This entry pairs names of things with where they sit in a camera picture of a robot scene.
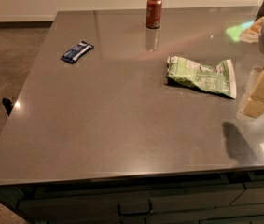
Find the dark cabinet drawer front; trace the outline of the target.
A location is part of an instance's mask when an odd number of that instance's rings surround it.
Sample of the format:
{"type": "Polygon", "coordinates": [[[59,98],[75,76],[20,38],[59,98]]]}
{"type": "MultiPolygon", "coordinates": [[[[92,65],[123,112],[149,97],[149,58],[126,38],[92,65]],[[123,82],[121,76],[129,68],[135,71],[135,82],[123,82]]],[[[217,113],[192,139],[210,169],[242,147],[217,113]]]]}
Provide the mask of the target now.
{"type": "Polygon", "coordinates": [[[242,184],[148,189],[25,200],[19,210],[33,221],[96,220],[157,213],[215,209],[231,204],[244,192],[242,184]]]}

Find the green jalapeno chip bag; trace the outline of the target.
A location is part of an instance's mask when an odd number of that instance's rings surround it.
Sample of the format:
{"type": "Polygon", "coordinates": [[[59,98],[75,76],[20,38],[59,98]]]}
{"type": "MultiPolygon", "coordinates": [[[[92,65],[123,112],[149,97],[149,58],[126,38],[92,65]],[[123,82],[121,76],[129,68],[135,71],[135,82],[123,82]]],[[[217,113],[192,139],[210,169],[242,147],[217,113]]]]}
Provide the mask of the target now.
{"type": "Polygon", "coordinates": [[[189,88],[222,94],[232,99],[237,97],[236,78],[231,60],[211,66],[183,57],[169,57],[166,77],[189,88]]]}

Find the blue snack bar wrapper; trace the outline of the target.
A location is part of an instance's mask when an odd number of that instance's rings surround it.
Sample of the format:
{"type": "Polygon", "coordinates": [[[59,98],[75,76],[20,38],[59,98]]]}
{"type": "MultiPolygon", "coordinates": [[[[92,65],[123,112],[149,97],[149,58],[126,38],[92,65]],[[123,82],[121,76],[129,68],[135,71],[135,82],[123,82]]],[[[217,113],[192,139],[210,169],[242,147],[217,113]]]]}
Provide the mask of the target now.
{"type": "Polygon", "coordinates": [[[73,48],[67,50],[61,57],[61,60],[70,64],[74,64],[80,57],[84,56],[89,50],[94,49],[92,44],[81,41],[73,48]]]}

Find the red soda can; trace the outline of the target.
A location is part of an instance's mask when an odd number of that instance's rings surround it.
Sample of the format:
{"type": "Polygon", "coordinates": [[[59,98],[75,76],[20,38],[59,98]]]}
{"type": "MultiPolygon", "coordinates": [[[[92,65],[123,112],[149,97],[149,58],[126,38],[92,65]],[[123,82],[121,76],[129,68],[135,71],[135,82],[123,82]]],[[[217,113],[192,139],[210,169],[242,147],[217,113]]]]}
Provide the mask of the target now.
{"type": "Polygon", "coordinates": [[[146,3],[146,27],[158,29],[162,10],[162,0],[147,0],[146,3]]]}

